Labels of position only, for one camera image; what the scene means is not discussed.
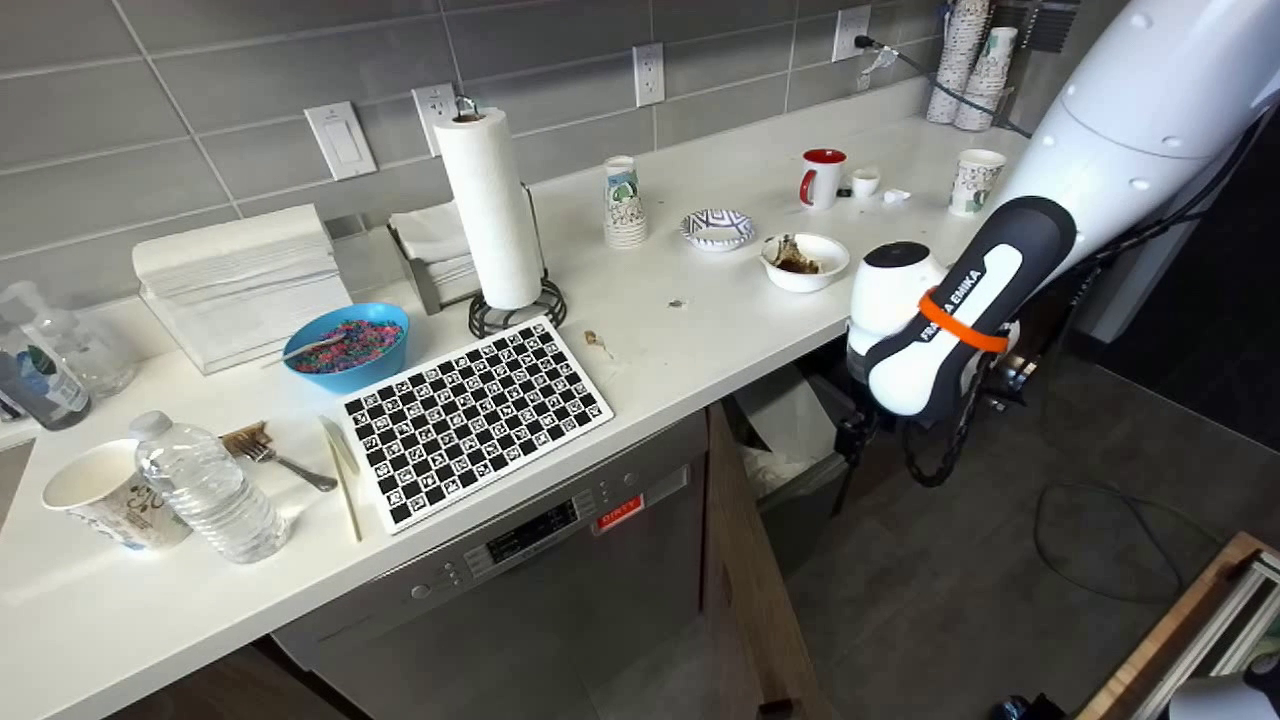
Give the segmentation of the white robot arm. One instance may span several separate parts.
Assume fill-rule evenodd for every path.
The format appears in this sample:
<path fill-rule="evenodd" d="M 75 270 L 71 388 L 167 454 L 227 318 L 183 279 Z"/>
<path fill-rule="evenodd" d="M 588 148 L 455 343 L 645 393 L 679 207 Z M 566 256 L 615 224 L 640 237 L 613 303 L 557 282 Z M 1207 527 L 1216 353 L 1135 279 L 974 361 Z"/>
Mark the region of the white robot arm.
<path fill-rule="evenodd" d="M 951 476 L 1024 303 L 1204 187 L 1274 92 L 1280 0 L 1126 0 L 946 269 L 917 240 L 858 256 L 848 356 L 922 487 Z"/>

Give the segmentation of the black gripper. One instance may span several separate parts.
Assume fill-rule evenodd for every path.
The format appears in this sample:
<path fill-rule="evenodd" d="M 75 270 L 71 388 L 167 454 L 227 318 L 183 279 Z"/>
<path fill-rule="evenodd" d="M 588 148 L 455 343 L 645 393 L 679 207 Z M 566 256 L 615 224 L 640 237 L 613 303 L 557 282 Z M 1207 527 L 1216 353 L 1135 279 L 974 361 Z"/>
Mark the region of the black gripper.
<path fill-rule="evenodd" d="M 866 447 L 871 420 L 864 410 L 848 410 L 834 420 L 834 454 L 856 466 Z"/>

